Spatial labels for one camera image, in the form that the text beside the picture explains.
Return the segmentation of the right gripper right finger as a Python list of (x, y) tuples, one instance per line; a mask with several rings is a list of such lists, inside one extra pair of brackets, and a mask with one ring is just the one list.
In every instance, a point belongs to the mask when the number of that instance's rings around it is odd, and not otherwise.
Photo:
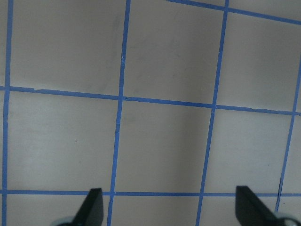
[(273, 213), (247, 186), (237, 186), (235, 216), (241, 226), (299, 226), (297, 219)]

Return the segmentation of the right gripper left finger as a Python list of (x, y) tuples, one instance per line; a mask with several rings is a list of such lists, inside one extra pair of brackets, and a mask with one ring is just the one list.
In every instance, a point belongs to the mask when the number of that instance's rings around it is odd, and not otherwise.
[(101, 226), (104, 220), (103, 192), (101, 188), (92, 188), (72, 219), (62, 218), (52, 226)]

